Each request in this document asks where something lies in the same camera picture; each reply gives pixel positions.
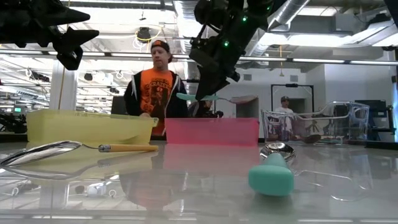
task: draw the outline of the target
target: clear plastic bin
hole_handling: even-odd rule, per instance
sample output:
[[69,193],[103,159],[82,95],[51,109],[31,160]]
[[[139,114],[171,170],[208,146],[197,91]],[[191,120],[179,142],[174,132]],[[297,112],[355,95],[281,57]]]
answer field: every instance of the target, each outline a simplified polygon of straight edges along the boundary
[[316,113],[276,113],[261,111],[266,142],[303,140],[320,135],[317,143],[344,144],[367,139],[369,106],[348,101],[328,103]]
[[150,141],[154,120],[136,116],[39,110],[27,114],[29,142],[79,141],[98,144],[142,144]]
[[257,146],[255,118],[166,118],[169,144]]

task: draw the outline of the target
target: yellow handle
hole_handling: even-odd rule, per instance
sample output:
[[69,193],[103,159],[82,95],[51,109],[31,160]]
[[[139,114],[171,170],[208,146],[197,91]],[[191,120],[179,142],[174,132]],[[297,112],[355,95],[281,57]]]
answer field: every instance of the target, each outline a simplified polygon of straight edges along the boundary
[[100,152],[137,152],[137,151],[157,151],[158,146],[134,146],[134,145],[101,145]]

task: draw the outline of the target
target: orange t-shirt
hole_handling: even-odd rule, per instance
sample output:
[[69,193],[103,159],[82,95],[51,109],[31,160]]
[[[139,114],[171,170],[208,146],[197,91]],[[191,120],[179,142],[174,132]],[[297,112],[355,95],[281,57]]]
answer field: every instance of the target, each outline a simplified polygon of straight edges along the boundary
[[141,72],[141,110],[159,122],[152,134],[162,135],[164,131],[165,109],[173,88],[172,72],[158,72],[148,69]]

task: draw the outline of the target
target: teal object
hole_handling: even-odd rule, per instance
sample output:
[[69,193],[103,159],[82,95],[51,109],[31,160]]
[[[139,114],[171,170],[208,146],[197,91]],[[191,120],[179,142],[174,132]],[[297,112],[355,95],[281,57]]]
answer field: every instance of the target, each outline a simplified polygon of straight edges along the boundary
[[263,164],[253,167],[248,175],[249,186],[270,196],[288,196],[294,189],[294,175],[283,156],[273,153]]
[[[192,102],[197,101],[197,99],[195,99],[195,95],[177,93],[177,97],[180,98],[181,100],[189,100]],[[202,100],[203,101],[215,101],[215,100],[218,100],[218,96],[205,96]]]

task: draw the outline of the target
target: ceiling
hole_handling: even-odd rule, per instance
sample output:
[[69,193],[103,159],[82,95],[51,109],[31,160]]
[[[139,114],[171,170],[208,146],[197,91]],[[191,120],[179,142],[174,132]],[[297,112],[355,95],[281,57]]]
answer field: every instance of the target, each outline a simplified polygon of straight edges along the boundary
[[[172,2],[166,1],[166,10],[159,10],[160,2],[158,1],[84,1],[71,0],[70,5],[75,9],[88,13],[91,19],[86,22],[70,24],[73,29],[96,29],[100,31],[100,35],[90,42],[85,43],[82,48],[85,52],[141,52],[148,53],[150,43],[141,43],[136,38],[136,33],[140,27],[148,27],[150,34],[155,39],[167,41],[172,49],[173,54],[185,54],[187,49],[182,47],[182,37],[190,37],[197,34],[200,27],[195,21],[191,25],[182,26],[182,15],[177,14],[174,10],[178,4],[190,3],[193,7],[195,1]],[[339,31],[341,29],[350,32],[350,35],[361,32],[365,29],[368,17],[362,17],[364,13],[377,13],[377,10],[384,7],[383,0],[312,0],[302,9],[298,16],[293,20],[288,32],[282,35],[287,40],[292,35],[302,34],[326,34]],[[64,32],[66,26],[59,26]],[[264,32],[259,30],[252,38],[248,49],[256,47]],[[2,45],[2,49],[18,49],[15,45]],[[50,45],[46,49],[40,48],[37,44],[29,44],[26,50],[53,50]],[[374,60],[382,55],[379,47],[362,46],[356,48],[338,49],[333,47],[311,47],[309,45],[289,45],[283,42],[279,45],[268,45],[263,55],[271,57],[303,57],[303,58],[349,58],[349,59],[370,59]],[[0,61],[0,79],[4,84],[21,84],[21,86],[3,86],[0,87],[0,110],[7,110],[4,105],[23,104],[28,106],[29,110],[43,108],[48,105],[47,100],[50,96],[50,83],[32,79],[32,72],[52,77],[53,59],[50,58],[29,58],[29,57],[10,57],[3,55]],[[176,61],[170,64],[169,69],[180,74],[183,79],[197,78],[187,69],[188,63]],[[79,88],[78,89],[78,106],[86,110],[95,110],[100,112],[109,112],[111,99],[114,95],[124,93],[124,86],[131,80],[131,75],[147,68],[151,68],[152,63],[145,60],[83,60],[79,71],[79,85],[116,85],[119,94],[111,93],[109,88]],[[265,65],[245,65],[249,67],[259,67],[266,69],[280,68],[280,62],[269,62]],[[284,63],[283,68],[299,68],[303,72],[313,68],[313,64],[305,63]],[[93,74],[93,81],[86,81],[84,76],[86,73]],[[41,84],[43,86],[23,86],[27,84]],[[195,85],[190,84],[188,87],[191,91],[195,91]],[[34,100],[40,100],[42,104],[34,103]]]

